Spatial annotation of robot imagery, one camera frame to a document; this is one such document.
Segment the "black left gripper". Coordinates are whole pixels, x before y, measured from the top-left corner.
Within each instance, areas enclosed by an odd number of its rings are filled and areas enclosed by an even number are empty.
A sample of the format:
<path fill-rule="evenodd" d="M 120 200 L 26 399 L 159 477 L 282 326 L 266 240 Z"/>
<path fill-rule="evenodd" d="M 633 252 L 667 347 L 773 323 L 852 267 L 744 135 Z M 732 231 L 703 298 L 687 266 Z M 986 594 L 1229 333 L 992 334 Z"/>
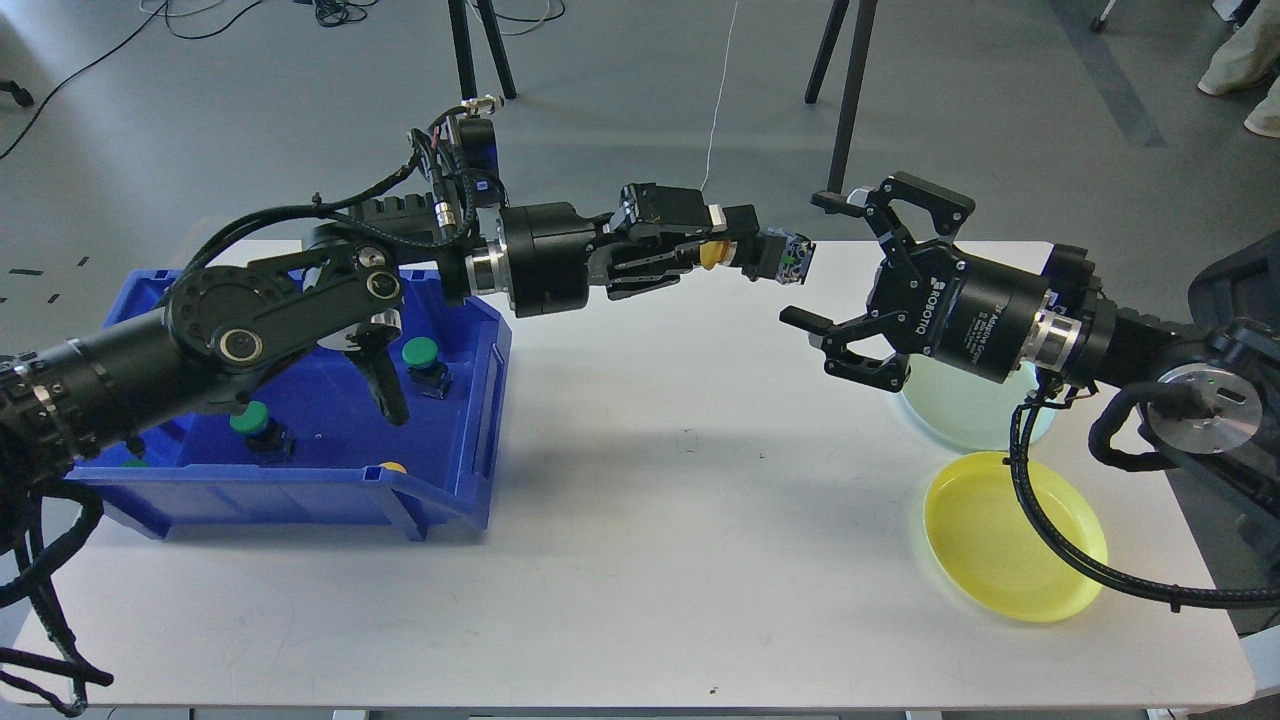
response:
<path fill-rule="evenodd" d="M 566 313 L 590 290 L 630 299 L 680 282 L 701 243 L 754 240 L 753 204 L 705 204 L 699 190 L 626 184 L 613 213 L 581 217 L 568 202 L 508 206 L 498 213 L 506 292 L 517 316 Z"/>

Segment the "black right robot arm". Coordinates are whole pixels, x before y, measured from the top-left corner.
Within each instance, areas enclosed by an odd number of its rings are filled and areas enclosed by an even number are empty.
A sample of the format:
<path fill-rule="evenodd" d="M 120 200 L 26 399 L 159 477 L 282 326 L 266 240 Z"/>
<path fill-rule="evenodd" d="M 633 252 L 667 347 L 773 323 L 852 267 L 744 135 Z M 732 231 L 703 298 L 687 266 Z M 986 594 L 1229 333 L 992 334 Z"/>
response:
<path fill-rule="evenodd" d="M 1094 460 L 1124 471 L 1219 469 L 1225 452 L 1277 420 L 1276 331 L 1248 316 L 1202 327 L 1120 307 L 1079 247 L 1053 246 L 1038 273 L 965 252 L 954 238 L 973 200 L 905 172 L 849 195 L 820 191 L 812 202 L 864 220 L 883 254 L 861 316 L 780 314 L 812 337 L 829 375 L 900 392 L 913 356 L 991 382 L 1033 365 L 1036 388 L 1012 410 L 1005 475 L 1030 528 L 1061 561 L 1172 611 L 1277 605 L 1274 587 L 1183 587 L 1107 566 L 1053 525 L 1029 471 L 1041 411 L 1069 409 L 1101 386 L 1115 393 L 1088 434 Z"/>

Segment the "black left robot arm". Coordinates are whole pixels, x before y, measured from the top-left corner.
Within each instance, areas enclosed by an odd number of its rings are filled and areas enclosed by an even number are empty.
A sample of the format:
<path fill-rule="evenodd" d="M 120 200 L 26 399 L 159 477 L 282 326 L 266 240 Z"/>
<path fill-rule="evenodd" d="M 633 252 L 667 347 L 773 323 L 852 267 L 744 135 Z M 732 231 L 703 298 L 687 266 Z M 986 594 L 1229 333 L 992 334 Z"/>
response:
<path fill-rule="evenodd" d="M 582 307 L 594 286 L 612 300 L 676 284 L 695 266 L 785 278 L 788 237 L 764 231 L 750 205 L 700 191 L 626 184 L 620 209 L 582 217 L 567 202 L 511 206 L 484 190 L 271 208 L 210 238 L 155 309 L 83 338 L 3 363 L 3 552 L 17 573 L 3 605 L 28 601 L 56 657 L 5 648 L 3 684 L 65 717 L 88 685 L 111 675 L 77 648 L 52 574 L 79 552 L 105 512 L 73 486 L 78 461 L 201 411 L 244 411 L 253 391 L 332 343 L 367 382 L 381 416 L 410 419 L 390 360 L 401 332 L 403 265 L 431 263 L 448 304 L 504 293 L 518 316 Z"/>

